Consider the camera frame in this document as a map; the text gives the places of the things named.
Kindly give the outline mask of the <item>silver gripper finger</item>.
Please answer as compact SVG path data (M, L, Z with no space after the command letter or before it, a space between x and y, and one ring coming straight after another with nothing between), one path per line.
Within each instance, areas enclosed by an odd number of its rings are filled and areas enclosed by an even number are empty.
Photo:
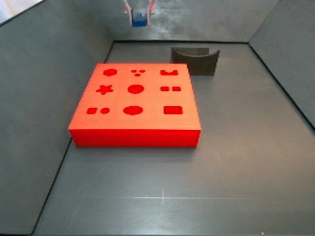
M132 25L132 20L133 20L133 13L132 13L132 8L129 6L128 0L122 0L122 4L124 4L124 13L128 15L128 19L129 19L129 25Z
M153 8L154 8L154 0L149 0L149 5L146 8L148 20L149 20L150 16L153 15Z

